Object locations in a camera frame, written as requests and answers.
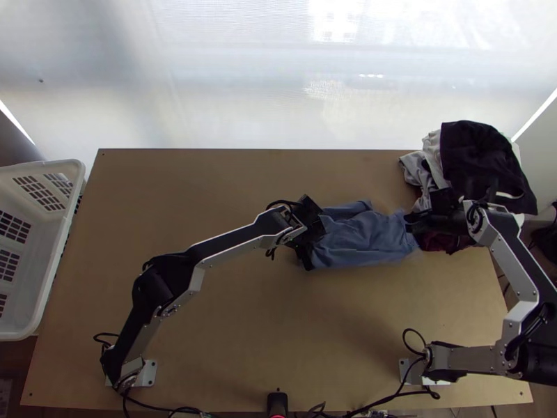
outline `dark red cloth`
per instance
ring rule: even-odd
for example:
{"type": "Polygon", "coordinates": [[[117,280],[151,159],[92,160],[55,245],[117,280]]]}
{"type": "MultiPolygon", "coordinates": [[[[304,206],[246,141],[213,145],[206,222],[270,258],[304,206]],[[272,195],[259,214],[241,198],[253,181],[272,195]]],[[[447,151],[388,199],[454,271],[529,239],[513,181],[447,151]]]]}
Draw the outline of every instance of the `dark red cloth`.
{"type": "Polygon", "coordinates": [[[465,235],[426,232],[414,234],[414,237],[423,251],[445,251],[447,254],[454,254],[474,244],[473,240],[465,235]]]}

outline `white cloth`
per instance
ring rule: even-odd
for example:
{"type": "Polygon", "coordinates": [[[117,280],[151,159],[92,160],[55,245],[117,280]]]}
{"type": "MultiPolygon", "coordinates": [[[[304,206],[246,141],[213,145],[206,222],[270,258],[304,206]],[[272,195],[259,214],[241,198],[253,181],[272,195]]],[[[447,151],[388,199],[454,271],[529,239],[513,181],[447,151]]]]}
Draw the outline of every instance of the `white cloth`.
{"type": "Polygon", "coordinates": [[[443,166],[441,165],[441,130],[435,130],[422,138],[423,154],[430,166],[433,181],[439,189],[449,187],[449,183],[443,177],[443,166]]]}
{"type": "Polygon", "coordinates": [[[431,209],[430,190],[437,190],[431,173],[423,168],[422,161],[425,160],[423,151],[414,151],[413,153],[403,155],[399,159],[400,166],[404,171],[405,182],[409,185],[418,186],[422,190],[422,195],[415,202],[412,210],[421,212],[422,210],[431,209]]]}

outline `white curtain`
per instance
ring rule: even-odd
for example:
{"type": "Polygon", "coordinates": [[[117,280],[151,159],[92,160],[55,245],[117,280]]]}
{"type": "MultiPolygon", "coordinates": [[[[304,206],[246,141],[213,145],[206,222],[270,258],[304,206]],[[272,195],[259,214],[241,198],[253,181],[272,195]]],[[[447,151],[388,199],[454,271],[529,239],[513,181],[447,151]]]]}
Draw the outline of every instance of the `white curtain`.
{"type": "Polygon", "coordinates": [[[49,159],[99,147],[421,148],[511,137],[557,87],[547,0],[0,0],[0,100],[49,159]]]}

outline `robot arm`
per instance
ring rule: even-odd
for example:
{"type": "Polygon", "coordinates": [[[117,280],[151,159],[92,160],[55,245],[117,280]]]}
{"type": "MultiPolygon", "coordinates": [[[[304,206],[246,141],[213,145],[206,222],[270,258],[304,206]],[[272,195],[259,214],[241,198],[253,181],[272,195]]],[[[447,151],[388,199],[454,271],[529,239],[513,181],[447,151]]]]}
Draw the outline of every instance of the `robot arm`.
{"type": "MultiPolygon", "coordinates": [[[[479,373],[557,385],[554,284],[519,239],[515,218],[503,206],[474,201],[464,201],[463,206],[464,212],[450,217],[435,215],[427,220],[427,227],[453,233],[465,230],[478,245],[488,247],[519,301],[503,319],[501,338],[494,345],[461,347],[433,341],[423,352],[422,370],[411,371],[407,382],[455,382],[468,373],[479,373]]],[[[401,372],[408,362],[401,361],[401,372]]]]}
{"type": "Polygon", "coordinates": [[[132,386],[151,386],[156,362],[144,358],[147,345],[161,322],[199,292],[205,271],[254,249],[266,249],[272,255],[279,245],[293,247],[321,234],[320,213],[303,196],[298,202],[268,208],[250,225],[145,263],[143,274],[134,282],[133,307],[120,336],[100,359],[107,384],[119,393],[132,386]]]}

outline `white wall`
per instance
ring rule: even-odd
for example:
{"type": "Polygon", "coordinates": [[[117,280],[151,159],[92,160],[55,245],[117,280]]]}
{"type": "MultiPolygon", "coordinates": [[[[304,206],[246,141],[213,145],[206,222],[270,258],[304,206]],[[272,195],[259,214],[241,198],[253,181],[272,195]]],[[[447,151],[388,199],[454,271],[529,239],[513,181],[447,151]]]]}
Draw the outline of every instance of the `white wall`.
{"type": "Polygon", "coordinates": [[[557,199],[557,90],[520,130],[513,141],[520,147],[526,174],[541,212],[557,199]]]}

